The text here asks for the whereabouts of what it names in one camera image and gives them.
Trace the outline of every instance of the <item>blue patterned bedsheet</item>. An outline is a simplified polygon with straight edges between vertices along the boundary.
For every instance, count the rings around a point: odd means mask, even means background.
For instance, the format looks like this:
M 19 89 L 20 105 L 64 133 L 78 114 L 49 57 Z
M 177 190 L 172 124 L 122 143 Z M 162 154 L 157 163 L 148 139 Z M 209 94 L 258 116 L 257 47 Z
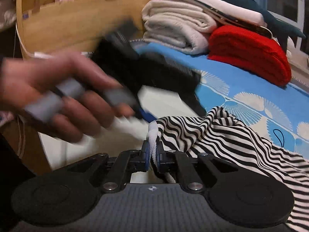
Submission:
M 156 43 L 138 49 L 153 51 L 202 71 L 197 96 L 209 111 L 222 106 L 260 136 L 309 159 L 309 95 L 288 84 L 280 88 L 229 64 L 190 56 Z

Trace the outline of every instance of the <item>gray handle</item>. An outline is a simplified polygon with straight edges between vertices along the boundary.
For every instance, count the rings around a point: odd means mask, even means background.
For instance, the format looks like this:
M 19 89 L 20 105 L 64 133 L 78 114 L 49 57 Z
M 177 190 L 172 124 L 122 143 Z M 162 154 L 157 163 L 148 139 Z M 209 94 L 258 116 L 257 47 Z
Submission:
M 67 79 L 56 87 L 64 96 L 76 100 L 85 92 L 85 88 L 82 84 L 73 78 Z M 125 103 L 131 107 L 138 105 L 132 93 L 124 88 L 106 90 L 100 96 L 112 107 L 120 103 Z M 24 110 L 36 120 L 48 123 L 56 113 L 60 112 L 62 107 L 63 100 L 61 95 L 49 91 L 35 103 L 27 105 Z
M 63 95 L 77 100 L 85 92 L 85 88 L 81 83 L 73 78 L 67 79 L 56 87 Z M 35 103 L 27 105 L 24 110 L 33 118 L 43 123 L 48 123 L 61 110 L 62 106 L 61 96 L 49 91 Z

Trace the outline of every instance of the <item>brush handle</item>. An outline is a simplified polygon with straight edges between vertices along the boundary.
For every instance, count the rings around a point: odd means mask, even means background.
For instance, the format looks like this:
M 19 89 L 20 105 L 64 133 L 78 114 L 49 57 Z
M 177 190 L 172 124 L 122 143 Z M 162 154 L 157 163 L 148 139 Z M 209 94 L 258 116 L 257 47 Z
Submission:
M 56 86 L 56 88 L 60 93 L 49 91 L 35 103 L 27 105 L 24 110 L 36 120 L 48 123 L 63 107 L 64 102 L 62 96 L 78 100 L 85 92 L 82 84 L 73 78 L 67 79 Z

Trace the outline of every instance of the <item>window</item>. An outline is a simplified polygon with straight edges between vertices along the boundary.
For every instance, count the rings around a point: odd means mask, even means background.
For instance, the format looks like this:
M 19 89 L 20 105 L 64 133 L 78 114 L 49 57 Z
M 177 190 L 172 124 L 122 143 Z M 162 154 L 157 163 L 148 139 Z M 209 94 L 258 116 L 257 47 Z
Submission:
M 267 0 L 267 10 L 279 20 L 285 21 L 299 28 L 305 35 L 309 35 L 309 0 Z M 309 42 L 301 38 L 294 38 L 296 49 L 309 54 Z

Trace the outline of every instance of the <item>folded towel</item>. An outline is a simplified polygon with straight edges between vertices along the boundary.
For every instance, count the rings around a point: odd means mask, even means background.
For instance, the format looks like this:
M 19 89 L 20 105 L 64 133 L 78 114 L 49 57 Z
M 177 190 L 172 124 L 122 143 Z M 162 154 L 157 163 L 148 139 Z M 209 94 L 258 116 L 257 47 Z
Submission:
M 212 33 L 217 28 L 216 21 L 202 8 L 184 2 L 151 0 L 142 10 L 142 18 L 147 21 L 153 15 L 181 21 L 203 33 Z
M 273 39 L 236 26 L 222 26 L 209 38 L 208 59 L 253 72 L 285 86 L 292 77 L 285 53 Z
M 208 50 L 208 35 L 202 34 L 181 20 L 154 15 L 145 22 L 144 41 L 168 46 L 186 54 L 196 55 Z
M 197 1 L 204 3 L 214 9 L 217 9 L 227 15 L 231 15 L 235 18 L 239 18 L 243 21 L 252 23 L 256 26 L 266 27 L 267 25 L 264 21 L 263 15 L 259 12 L 235 6 L 223 0 L 197 0 Z

